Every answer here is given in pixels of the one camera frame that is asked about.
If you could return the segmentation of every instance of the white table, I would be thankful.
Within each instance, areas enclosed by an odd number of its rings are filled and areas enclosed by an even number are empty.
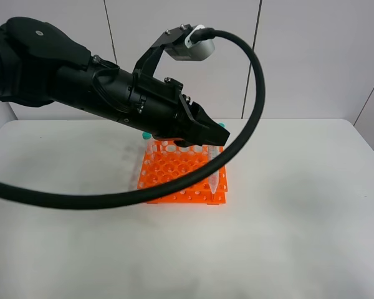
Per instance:
[[[244,120],[224,120],[231,138]],[[14,121],[0,181],[135,188],[141,133]],[[343,120],[262,120],[228,165],[223,206],[55,211],[0,200],[0,299],[374,298],[374,152]]]

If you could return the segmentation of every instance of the robotic arm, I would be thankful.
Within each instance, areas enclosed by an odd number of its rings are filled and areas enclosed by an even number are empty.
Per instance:
[[[164,50],[175,60],[203,60],[213,52],[212,40],[193,44],[189,38],[202,28],[164,32],[129,73],[91,56],[49,23],[14,17],[0,27],[0,101],[29,107],[60,102],[180,146],[222,146],[229,132],[182,94],[182,83],[153,78]]]
[[[14,17],[0,27],[0,101],[41,107],[57,101],[151,133],[179,146],[225,144],[229,132],[201,106],[182,94],[183,84],[153,78],[163,51],[176,60],[204,60],[221,37],[248,56],[256,81],[251,116],[237,138],[216,158],[185,176],[159,186],[119,194],[71,196],[0,183],[0,198],[55,209],[108,209],[150,201],[185,189],[230,161],[253,134],[264,108],[261,65],[251,46],[226,31],[180,26],[165,31],[136,63],[132,73],[91,56],[56,27]]]

